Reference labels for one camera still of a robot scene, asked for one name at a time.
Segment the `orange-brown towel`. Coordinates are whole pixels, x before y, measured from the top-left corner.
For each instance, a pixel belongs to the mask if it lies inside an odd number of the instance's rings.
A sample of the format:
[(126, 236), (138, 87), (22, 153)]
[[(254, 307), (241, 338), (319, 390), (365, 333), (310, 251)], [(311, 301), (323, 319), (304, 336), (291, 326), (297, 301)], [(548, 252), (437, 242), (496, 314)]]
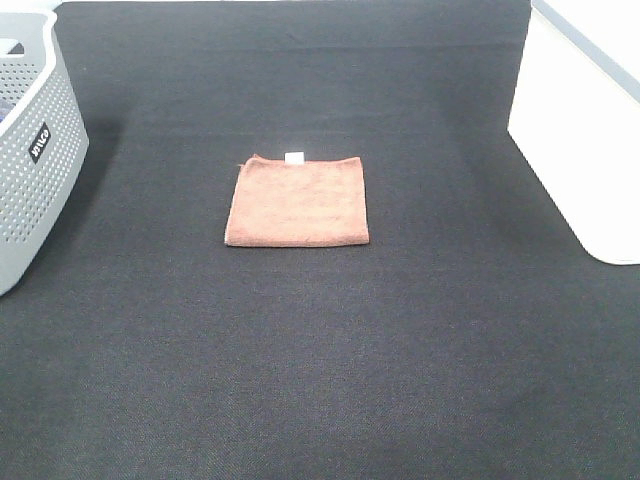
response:
[(232, 247), (366, 245), (359, 157), (296, 165), (254, 155), (239, 166), (224, 243)]

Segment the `black fabric table mat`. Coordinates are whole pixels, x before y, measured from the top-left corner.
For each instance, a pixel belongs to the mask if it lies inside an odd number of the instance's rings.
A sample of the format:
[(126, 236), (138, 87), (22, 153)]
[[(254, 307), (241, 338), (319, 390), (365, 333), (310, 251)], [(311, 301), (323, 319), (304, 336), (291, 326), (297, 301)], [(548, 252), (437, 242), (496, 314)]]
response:
[[(639, 270), (506, 131), (527, 2), (57, 14), (90, 147), (1, 300), (3, 478), (638, 477)], [(225, 246), (291, 150), (362, 159), (368, 246)]]

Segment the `white plastic storage bin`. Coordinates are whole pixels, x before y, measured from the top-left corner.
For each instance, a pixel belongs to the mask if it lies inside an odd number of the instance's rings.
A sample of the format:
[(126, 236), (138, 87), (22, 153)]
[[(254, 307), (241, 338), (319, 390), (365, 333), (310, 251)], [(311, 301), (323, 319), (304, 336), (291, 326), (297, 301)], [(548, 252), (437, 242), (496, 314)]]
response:
[(582, 247), (638, 263), (638, 2), (532, 2), (507, 131)]

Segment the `grey perforated laundry basket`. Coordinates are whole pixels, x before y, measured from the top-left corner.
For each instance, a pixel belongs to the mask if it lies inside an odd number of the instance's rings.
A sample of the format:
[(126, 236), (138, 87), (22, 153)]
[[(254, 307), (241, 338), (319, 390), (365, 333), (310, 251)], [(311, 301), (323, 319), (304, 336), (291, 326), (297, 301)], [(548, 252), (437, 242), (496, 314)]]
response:
[(1, 56), (1, 290), (21, 279), (58, 219), (89, 147), (61, 53), (55, 12), (1, 9), (1, 36), (23, 53)]

